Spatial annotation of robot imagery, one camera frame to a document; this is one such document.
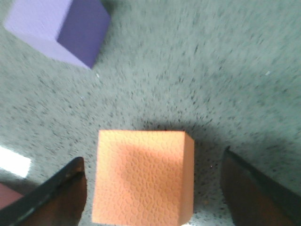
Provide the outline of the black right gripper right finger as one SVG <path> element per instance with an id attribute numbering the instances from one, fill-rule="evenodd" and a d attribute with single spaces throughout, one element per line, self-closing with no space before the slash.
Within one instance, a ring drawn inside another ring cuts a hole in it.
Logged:
<path id="1" fill-rule="evenodd" d="M 220 185 L 236 226 L 299 226 L 301 197 L 227 147 Z"/>

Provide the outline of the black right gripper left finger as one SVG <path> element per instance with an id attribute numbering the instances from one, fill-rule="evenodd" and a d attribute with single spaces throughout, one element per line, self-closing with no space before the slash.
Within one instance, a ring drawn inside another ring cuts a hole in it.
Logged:
<path id="1" fill-rule="evenodd" d="M 0 210 L 2 226 L 77 226 L 87 202 L 83 157 L 74 158 L 43 184 L 22 195 Z"/>

